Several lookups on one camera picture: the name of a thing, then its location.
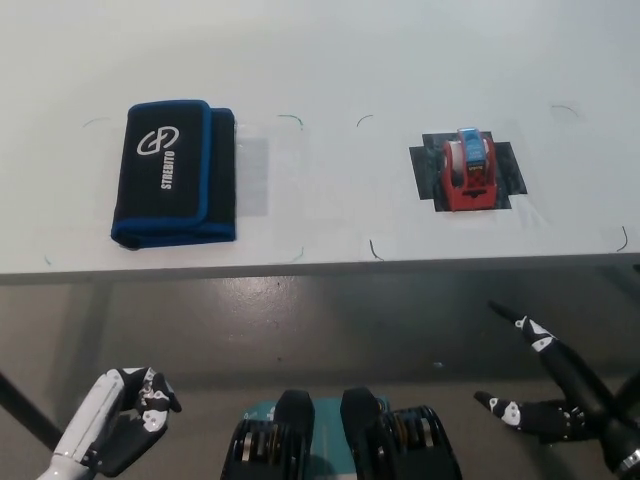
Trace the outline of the black right hand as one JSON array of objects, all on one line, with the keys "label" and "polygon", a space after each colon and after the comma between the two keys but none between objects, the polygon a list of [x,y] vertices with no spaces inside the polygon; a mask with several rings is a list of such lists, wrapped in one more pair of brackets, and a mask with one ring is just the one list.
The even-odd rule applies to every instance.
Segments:
[{"label": "black right hand", "polygon": [[475,400],[507,427],[535,436],[542,444],[596,440],[611,473],[619,479],[637,479],[639,424],[622,399],[575,350],[532,317],[495,301],[488,306],[522,335],[564,397],[516,401],[478,391]]}]

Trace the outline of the white and black left hand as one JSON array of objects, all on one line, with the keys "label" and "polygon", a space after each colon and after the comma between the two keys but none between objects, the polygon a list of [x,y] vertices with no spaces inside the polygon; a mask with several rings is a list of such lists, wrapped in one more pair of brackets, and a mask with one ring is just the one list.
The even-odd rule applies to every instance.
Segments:
[{"label": "white and black left hand", "polygon": [[152,448],[182,406],[165,376],[151,367],[102,374],[75,412],[42,479],[113,479]]}]

